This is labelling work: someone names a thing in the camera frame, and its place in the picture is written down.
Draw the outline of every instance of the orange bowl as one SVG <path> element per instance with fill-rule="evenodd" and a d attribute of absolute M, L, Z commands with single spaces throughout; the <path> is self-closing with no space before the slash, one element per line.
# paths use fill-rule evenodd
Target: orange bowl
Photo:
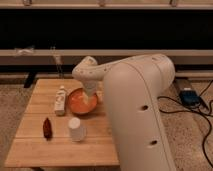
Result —
<path fill-rule="evenodd" d="M 72 91 L 68 96 L 68 106 L 72 113 L 85 115 L 95 109 L 98 103 L 98 96 L 95 93 L 89 99 L 85 98 L 83 88 Z"/>

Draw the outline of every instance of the table leg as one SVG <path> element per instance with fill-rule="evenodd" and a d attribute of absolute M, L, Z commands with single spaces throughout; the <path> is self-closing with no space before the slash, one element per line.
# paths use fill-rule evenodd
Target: table leg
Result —
<path fill-rule="evenodd" d="M 42 168 L 40 168 L 40 167 L 31 167 L 31 169 L 33 170 L 33 171 L 44 171 Z"/>

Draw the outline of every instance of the terrazzo floor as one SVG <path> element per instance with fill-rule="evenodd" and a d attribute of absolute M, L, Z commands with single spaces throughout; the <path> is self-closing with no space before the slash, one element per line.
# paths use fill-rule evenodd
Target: terrazzo floor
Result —
<path fill-rule="evenodd" d="M 23 88 L 24 80 L 5 81 L 0 78 L 0 171 L 31 171 L 29 168 L 4 168 L 4 161 L 12 139 L 21 120 L 25 107 L 30 99 L 34 85 Z M 199 93 L 207 82 L 193 83 Z M 176 98 L 177 93 L 172 85 L 163 95 Z M 206 102 L 213 99 L 213 85 L 203 95 Z M 159 107 L 165 110 L 183 109 L 168 100 L 160 100 Z M 191 113 L 162 114 L 166 134 L 177 171 L 211 171 L 213 170 L 203 156 L 201 143 L 207 131 L 207 123 L 202 117 Z M 208 138 L 206 147 L 213 161 L 213 135 Z M 84 167 L 84 168 L 45 168 L 46 171 L 120 171 L 119 167 Z"/>

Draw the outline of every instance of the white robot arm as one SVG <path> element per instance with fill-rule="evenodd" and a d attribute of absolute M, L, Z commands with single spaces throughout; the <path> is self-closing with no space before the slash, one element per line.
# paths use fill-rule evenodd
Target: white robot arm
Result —
<path fill-rule="evenodd" d="M 157 96 L 170 86 L 174 65 L 162 54 L 97 65 L 86 57 L 73 77 L 90 96 L 103 80 L 104 105 L 122 171 L 175 171 Z"/>

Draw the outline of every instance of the wooden table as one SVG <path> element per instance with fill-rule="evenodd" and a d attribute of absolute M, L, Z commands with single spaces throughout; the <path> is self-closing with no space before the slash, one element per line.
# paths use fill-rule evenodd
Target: wooden table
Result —
<path fill-rule="evenodd" d="M 60 85 L 68 93 L 82 85 L 72 79 L 40 79 L 32 93 L 22 121 L 16 132 L 6 159 L 6 167 L 72 167 L 118 165 L 117 154 L 106 118 L 101 88 L 98 90 L 99 104 L 89 115 L 80 117 L 87 128 L 83 142 L 72 142 L 68 121 L 73 114 L 54 114 L 54 101 Z M 53 139 L 43 137 L 43 122 L 52 123 Z"/>

